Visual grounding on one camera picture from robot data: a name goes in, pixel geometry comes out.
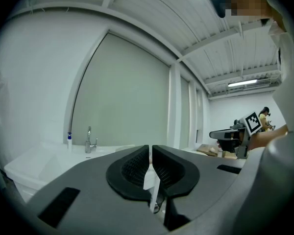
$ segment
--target white shirt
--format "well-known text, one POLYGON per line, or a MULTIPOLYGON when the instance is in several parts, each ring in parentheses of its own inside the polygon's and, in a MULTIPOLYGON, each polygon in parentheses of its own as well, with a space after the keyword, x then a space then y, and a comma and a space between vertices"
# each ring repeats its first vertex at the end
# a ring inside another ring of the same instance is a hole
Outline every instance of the white shirt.
POLYGON ((289 131, 294 131, 294 22, 287 10, 278 0, 267 0, 271 7, 277 10, 283 18, 287 32, 281 32, 277 24, 272 25, 269 34, 272 40, 281 48, 282 84, 273 94, 289 131))

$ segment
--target white wall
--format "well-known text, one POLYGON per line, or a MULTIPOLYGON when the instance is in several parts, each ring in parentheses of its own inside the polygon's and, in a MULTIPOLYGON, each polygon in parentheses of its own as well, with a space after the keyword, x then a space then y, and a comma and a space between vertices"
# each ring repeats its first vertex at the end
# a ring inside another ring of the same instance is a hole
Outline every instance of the white wall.
MULTIPOLYGON (((265 106, 269 107, 272 125, 279 128, 285 125, 284 118, 272 98, 273 93, 240 96, 210 101, 210 131, 228 129, 235 119, 256 111, 258 114, 265 106)), ((216 144, 217 140, 208 139, 208 143, 216 144)))
POLYGON ((34 11, 5 24, 0 33, 2 168, 41 141, 63 142, 80 77, 108 29, 168 65, 175 61, 135 27, 95 13, 34 11))

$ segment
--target yellow shirt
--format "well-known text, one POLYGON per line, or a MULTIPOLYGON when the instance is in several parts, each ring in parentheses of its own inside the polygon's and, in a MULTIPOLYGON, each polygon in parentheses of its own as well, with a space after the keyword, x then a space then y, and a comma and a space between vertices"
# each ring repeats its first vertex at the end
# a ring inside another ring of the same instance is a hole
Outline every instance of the yellow shirt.
POLYGON ((265 114, 260 114, 259 115, 259 120, 261 121, 263 118, 266 120, 265 114))

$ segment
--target person wearing headset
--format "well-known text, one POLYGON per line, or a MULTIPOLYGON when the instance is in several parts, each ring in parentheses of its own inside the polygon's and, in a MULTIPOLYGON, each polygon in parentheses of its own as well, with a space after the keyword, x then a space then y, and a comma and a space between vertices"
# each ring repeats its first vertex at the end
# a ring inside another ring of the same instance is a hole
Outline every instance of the person wearing headset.
POLYGON ((268 131, 269 129, 272 129, 272 126, 268 124, 266 116, 270 116, 269 108, 264 107, 263 110, 259 113, 258 117, 262 124, 262 131, 268 131))
POLYGON ((281 69, 282 84, 273 94, 286 125, 270 132, 260 132, 251 136, 249 150, 265 147, 267 144, 289 131, 294 131, 294 22, 288 11, 278 0, 210 0, 220 18, 225 10, 247 21, 261 20, 262 25, 270 19, 274 22, 268 34, 278 50, 278 66, 281 69))

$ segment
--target faucet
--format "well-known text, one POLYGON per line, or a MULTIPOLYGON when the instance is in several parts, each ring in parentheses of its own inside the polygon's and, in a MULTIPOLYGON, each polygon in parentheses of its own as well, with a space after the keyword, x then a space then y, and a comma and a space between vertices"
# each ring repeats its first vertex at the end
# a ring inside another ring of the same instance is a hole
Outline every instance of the faucet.
POLYGON ((87 132, 87 140, 86 140, 86 144, 85 144, 85 152, 86 153, 91 153, 92 148, 96 148, 97 147, 97 140, 96 139, 96 143, 95 144, 90 144, 90 134, 91 134, 92 128, 90 126, 88 126, 88 132, 87 132))

